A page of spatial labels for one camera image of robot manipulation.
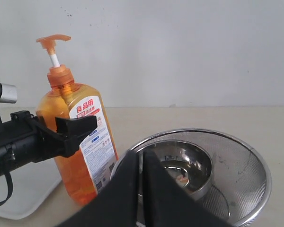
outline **table surface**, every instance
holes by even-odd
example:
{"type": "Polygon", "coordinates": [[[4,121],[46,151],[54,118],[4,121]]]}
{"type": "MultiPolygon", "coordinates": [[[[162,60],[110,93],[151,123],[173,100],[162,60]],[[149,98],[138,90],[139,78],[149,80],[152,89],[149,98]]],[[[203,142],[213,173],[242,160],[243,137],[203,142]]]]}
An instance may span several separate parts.
{"type": "MultiPolygon", "coordinates": [[[[22,108],[35,113],[33,108],[22,108]]],[[[3,121],[18,108],[0,109],[3,121]]],[[[177,128],[205,128],[231,134],[254,147],[273,178],[270,200],[252,226],[284,227],[284,107],[107,108],[118,154],[152,134],[177,128]]],[[[0,227],[53,227],[80,209],[61,183],[22,220],[0,218],[0,227]]]]}

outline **mesh strainer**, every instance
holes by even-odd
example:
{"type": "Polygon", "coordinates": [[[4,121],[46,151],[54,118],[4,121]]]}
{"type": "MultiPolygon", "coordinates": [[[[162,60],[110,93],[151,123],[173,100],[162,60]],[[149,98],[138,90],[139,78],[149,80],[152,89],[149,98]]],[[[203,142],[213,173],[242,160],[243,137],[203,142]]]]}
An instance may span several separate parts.
{"type": "MultiPolygon", "coordinates": [[[[234,227],[247,227],[252,223],[267,203],[272,189],[268,166],[255,149],[221,132],[179,129],[150,136],[129,151],[137,152],[147,144],[163,140],[183,140],[206,150],[213,160],[214,185],[203,207],[234,227]]],[[[143,208],[139,207],[139,227],[145,226],[142,212],[143,208]]]]}

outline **orange plastic bottle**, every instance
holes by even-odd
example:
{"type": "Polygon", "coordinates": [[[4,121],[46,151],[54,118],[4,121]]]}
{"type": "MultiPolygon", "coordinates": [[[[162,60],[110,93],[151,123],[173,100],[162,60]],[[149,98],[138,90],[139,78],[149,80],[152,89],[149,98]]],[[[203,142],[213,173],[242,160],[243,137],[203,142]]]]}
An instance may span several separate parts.
{"type": "Polygon", "coordinates": [[[37,39],[47,50],[53,67],[47,74],[52,90],[41,99],[36,115],[53,131],[56,131],[55,117],[97,116],[98,127],[81,143],[80,150],[69,158],[55,158],[68,194],[84,206],[108,183],[118,155],[99,91],[75,83],[70,69],[58,62],[55,40],[70,39],[66,35],[37,39]]]}

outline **orange pump head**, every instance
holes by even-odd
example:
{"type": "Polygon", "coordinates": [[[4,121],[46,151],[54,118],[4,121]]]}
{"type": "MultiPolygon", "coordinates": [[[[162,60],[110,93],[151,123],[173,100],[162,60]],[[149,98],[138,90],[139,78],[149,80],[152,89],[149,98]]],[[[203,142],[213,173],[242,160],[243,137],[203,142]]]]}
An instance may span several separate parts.
{"type": "Polygon", "coordinates": [[[68,41],[70,39],[71,37],[67,35],[51,35],[36,40],[37,43],[41,43],[43,49],[47,50],[53,64],[49,69],[50,72],[47,74],[51,87],[62,86],[74,81],[71,70],[66,68],[65,65],[59,64],[54,48],[56,46],[56,40],[68,41]]]}

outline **white plastic tray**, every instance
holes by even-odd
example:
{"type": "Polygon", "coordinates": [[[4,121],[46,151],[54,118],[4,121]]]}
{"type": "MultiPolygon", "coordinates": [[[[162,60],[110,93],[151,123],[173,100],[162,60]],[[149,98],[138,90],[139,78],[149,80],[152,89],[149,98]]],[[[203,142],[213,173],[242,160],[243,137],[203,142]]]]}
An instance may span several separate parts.
{"type": "MultiPolygon", "coordinates": [[[[61,181],[53,159],[30,163],[11,172],[14,192],[0,207],[0,217],[19,220],[32,214],[61,181]]],[[[0,177],[0,201],[7,196],[7,184],[0,177]]]]}

